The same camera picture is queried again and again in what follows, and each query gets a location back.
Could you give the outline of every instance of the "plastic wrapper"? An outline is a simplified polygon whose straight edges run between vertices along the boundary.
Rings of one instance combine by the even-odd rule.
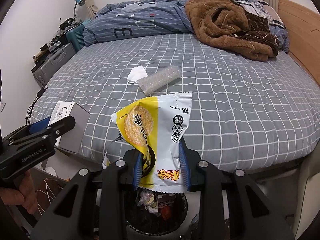
[[[155,196],[150,190],[143,190],[140,192],[140,200],[137,203],[137,206],[147,205],[150,206],[155,202]]]
[[[180,175],[179,140],[189,126],[191,93],[140,99],[111,115],[128,143],[143,154],[139,187],[186,191]]]
[[[172,82],[173,80],[182,77],[182,71],[176,66],[169,66],[164,70],[154,73],[151,76],[141,78],[137,81],[141,90],[146,96],[156,91],[160,87]]]

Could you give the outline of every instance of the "brown jacket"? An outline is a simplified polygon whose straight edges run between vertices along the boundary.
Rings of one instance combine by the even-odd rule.
[[[265,26],[260,26],[263,18],[252,18],[249,24],[246,11],[233,0],[189,0],[186,14],[197,38],[212,47],[228,49],[259,61],[267,61],[278,53],[275,46],[274,50],[270,47],[272,41],[277,44],[277,38],[269,30],[258,33],[259,27],[266,31]]]

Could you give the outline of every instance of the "trash can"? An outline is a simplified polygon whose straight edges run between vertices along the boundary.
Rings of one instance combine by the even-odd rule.
[[[155,214],[144,206],[137,206],[139,191],[124,193],[124,213],[127,224],[133,230],[148,236],[162,236],[177,230],[186,218],[188,201],[183,193],[176,193],[175,200],[170,204],[170,218],[161,213]]]

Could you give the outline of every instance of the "black cable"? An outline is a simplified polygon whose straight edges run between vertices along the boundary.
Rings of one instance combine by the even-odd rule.
[[[33,103],[31,104],[31,106],[29,106],[29,108],[28,108],[28,110],[27,110],[26,125],[29,125],[29,124],[30,124],[33,107],[35,106],[35,104],[37,103],[37,101],[39,100],[39,98],[44,94],[44,92],[45,92],[47,89],[48,89],[48,88],[41,88],[41,89],[39,90],[39,92],[37,93],[37,96],[36,96],[35,100],[34,100]]]

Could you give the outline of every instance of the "gray plaid bed sheet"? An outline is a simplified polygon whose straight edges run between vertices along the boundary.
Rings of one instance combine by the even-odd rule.
[[[187,146],[219,169],[257,169],[309,154],[320,137],[320,89],[283,51],[268,62],[209,47],[193,34],[148,36],[84,47],[50,80],[33,122],[56,102],[75,101],[91,113],[79,155],[115,161],[132,147],[110,142],[119,132],[110,115],[145,97],[127,83],[132,67],[149,75],[169,65],[183,78],[153,95],[192,92]]]

